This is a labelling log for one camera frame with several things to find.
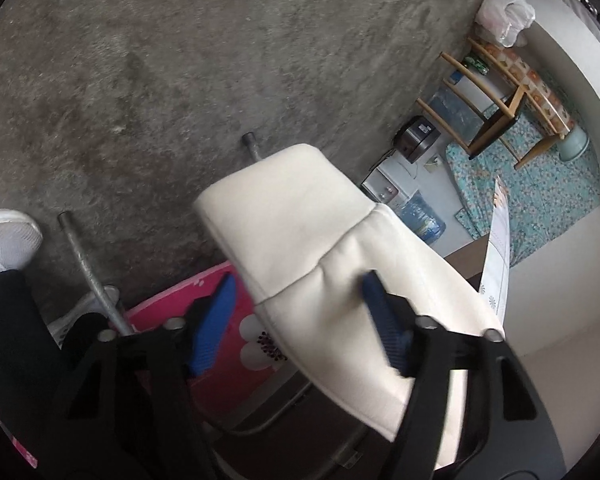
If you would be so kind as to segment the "beige zip jacket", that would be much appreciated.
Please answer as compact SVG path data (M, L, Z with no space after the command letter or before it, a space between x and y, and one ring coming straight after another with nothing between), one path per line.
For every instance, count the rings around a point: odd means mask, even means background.
M447 330L501 327L486 298L314 146L285 148L219 180L195 209L277 347L332 402L387 439L413 384L387 361L362 296L366 273Z

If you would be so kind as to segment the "pink floral blanket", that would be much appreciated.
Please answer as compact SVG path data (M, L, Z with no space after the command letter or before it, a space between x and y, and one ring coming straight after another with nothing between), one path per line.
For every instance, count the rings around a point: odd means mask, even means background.
M236 283L118 335L80 304L53 333L21 272L0 273L0 427L40 479L219 479L190 386L214 367Z

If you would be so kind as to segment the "metal bed leg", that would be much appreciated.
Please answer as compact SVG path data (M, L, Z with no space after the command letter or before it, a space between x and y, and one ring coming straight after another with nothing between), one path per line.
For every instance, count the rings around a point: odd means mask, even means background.
M73 255L76 257L79 268L88 287L94 294L99 305L104 310L106 317L111 324L118 330L122 336L129 336L134 333L132 325L126 320L125 316L118 310L117 303L113 302L106 292L105 286L99 281L99 278L95 274L91 263L88 261L87 254L80 243L78 237L78 231L74 226L72 220L72 214L66 210L58 214L58 223L65 233L67 240L70 244Z

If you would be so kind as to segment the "white sneaker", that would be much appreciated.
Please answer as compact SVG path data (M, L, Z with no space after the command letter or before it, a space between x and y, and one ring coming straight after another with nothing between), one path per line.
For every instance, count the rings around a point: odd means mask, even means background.
M27 214L0 209L0 273L23 270L43 243L38 224Z

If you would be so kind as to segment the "blue water bottle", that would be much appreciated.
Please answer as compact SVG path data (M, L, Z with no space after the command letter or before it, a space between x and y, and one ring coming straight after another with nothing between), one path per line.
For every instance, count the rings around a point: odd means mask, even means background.
M398 217L427 245L434 244L446 230L445 222L419 191L404 203L398 212Z

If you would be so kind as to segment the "white water dispenser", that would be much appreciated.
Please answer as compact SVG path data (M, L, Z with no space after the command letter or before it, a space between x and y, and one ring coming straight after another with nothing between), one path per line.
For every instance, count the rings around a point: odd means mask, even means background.
M360 189L374 202L400 211L418 192L417 176L418 166L393 148L376 162Z

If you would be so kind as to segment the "teal plastic basin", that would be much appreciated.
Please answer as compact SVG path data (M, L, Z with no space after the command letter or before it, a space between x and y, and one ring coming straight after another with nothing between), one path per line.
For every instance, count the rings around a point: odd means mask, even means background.
M558 156L562 162L572 162L584 154L590 145L588 134L575 125L570 133L558 142Z

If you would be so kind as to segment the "black small appliance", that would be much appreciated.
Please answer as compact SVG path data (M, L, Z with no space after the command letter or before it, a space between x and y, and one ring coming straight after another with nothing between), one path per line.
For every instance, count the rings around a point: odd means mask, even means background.
M438 140L440 131L422 115L412 117L393 137L393 147L411 164Z

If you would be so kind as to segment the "patterned cardboard box stack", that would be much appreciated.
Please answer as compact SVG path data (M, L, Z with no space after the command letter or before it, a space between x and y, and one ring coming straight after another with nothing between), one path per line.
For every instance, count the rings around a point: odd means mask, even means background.
M534 68L513 49L506 49L486 41L483 41L481 45L494 58L496 66L509 73L515 79L516 84L524 87L532 99L532 108L547 124L547 130L550 133L557 134L561 139L570 133L576 123L562 105L558 94Z

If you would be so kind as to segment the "white plastic bag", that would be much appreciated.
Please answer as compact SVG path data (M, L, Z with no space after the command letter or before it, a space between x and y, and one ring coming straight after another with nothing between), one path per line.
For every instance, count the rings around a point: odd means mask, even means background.
M475 22L504 48L516 44L521 32L535 21L534 7L526 0L483 0Z

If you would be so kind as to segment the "teal floral wall cloth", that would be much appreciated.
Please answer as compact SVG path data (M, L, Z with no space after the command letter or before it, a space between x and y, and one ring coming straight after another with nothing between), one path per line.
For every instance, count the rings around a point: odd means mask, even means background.
M508 149L522 152L541 138L540 125L524 112L504 134L506 144L496 141L475 159L455 143L444 153L462 204L455 219L475 240L490 231L494 182L502 180L508 194L512 266L600 206L600 166L592 148L566 164L551 148L521 169L514 168Z

